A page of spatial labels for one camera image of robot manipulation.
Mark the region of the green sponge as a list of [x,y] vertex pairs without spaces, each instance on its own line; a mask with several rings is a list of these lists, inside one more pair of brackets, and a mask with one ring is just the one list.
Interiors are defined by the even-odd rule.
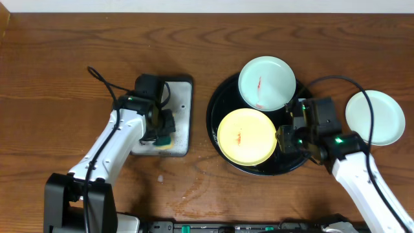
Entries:
[[174,146],[172,136],[163,136],[156,139],[153,146],[159,150],[168,150]]

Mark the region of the yellow plate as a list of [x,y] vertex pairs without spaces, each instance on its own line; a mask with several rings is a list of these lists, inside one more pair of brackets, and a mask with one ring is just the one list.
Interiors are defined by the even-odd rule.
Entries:
[[276,128],[264,113],[249,108],[228,113],[217,129],[221,152],[241,166],[255,166],[274,153],[278,140]]

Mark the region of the mint green plate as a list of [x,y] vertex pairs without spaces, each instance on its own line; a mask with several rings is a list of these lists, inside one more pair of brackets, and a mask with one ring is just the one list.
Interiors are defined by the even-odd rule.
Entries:
[[296,77],[290,66],[273,56],[250,60],[241,70],[238,89],[243,100],[260,111],[284,107],[296,91]]
[[[366,91],[374,113],[372,144],[386,146],[396,142],[405,130],[405,116],[399,104],[389,95],[374,90]],[[348,101],[345,119],[351,131],[363,140],[369,140],[371,114],[365,96],[359,92]]]

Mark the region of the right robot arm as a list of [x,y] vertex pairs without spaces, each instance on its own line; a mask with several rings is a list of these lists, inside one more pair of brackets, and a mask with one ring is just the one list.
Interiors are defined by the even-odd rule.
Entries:
[[281,126],[276,137],[283,153],[298,153],[322,164],[349,194],[371,232],[413,232],[404,210],[357,133],[340,128]]

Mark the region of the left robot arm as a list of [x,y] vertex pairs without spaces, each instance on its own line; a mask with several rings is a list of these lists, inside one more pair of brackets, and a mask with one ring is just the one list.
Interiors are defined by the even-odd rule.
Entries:
[[135,144],[172,134],[180,103],[126,94],[114,100],[110,119],[84,158],[66,175],[53,173],[45,186],[44,232],[138,232],[137,217],[119,214],[113,183]]

